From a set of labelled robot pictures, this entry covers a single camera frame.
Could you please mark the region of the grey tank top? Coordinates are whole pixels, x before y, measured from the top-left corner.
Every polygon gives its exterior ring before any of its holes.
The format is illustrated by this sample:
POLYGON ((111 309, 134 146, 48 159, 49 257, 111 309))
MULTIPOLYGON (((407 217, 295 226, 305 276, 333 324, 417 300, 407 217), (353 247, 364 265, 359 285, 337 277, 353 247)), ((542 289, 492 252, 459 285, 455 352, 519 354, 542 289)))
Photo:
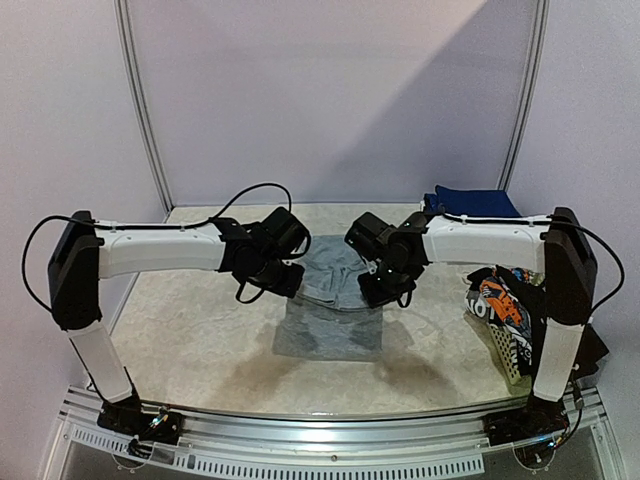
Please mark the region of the grey tank top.
POLYGON ((312 361, 374 362, 382 353, 383 310, 362 296, 358 277, 368 272, 340 235, 313 238, 299 260, 305 269, 286 303, 272 352, 312 361))

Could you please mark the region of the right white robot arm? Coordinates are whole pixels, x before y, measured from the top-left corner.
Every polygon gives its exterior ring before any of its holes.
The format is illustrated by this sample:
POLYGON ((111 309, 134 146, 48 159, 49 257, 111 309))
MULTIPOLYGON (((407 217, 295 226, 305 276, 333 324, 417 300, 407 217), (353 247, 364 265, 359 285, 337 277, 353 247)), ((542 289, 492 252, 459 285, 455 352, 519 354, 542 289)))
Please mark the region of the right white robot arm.
POLYGON ((470 217, 418 211, 399 225, 371 212, 358 217, 344 241, 367 265, 358 285, 371 308, 407 307, 431 264, 491 267, 506 278, 514 269, 540 274, 540 326, 533 327, 536 397, 517 415, 517 427, 537 436, 552 424, 592 315, 597 262, 572 210, 521 218, 470 217))

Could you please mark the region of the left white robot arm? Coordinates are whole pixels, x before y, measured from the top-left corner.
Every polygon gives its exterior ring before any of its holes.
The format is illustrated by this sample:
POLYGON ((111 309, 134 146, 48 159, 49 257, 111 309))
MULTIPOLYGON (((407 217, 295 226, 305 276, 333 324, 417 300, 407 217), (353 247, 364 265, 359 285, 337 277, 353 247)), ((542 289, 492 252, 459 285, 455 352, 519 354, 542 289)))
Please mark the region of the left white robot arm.
POLYGON ((241 294, 292 298, 304 269, 298 259, 311 244, 307 227, 288 209, 242 223, 211 216, 195 223, 127 224, 98 220, 88 210, 62 217, 65 227, 48 264, 51 315, 66 333, 111 419, 128 434, 148 426, 146 408, 103 322, 102 284, 146 273, 202 271, 230 275, 241 294))

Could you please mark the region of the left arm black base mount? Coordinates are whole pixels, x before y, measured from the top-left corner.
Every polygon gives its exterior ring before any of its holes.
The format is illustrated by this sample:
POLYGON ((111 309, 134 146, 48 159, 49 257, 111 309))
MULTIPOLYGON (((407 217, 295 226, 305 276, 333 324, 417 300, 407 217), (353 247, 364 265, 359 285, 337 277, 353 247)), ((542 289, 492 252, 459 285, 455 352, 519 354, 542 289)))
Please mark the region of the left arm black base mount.
POLYGON ((104 402, 97 419, 97 426, 139 441, 176 445, 182 433, 185 416, 177 411, 160 407, 156 412, 146 412, 136 390, 118 402, 104 402))

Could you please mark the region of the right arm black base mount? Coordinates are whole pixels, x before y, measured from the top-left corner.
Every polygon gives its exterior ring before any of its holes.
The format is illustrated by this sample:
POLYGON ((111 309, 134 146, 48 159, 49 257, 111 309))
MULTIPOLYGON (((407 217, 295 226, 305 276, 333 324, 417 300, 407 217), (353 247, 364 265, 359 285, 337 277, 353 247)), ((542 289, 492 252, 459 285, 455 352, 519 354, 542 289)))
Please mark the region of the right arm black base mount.
POLYGON ((563 400, 549 402, 530 395, 524 407, 484 415, 483 431, 492 446, 541 440, 557 449, 574 435, 582 420, 584 399, 580 394, 573 397, 573 405, 578 415, 571 423, 563 400))

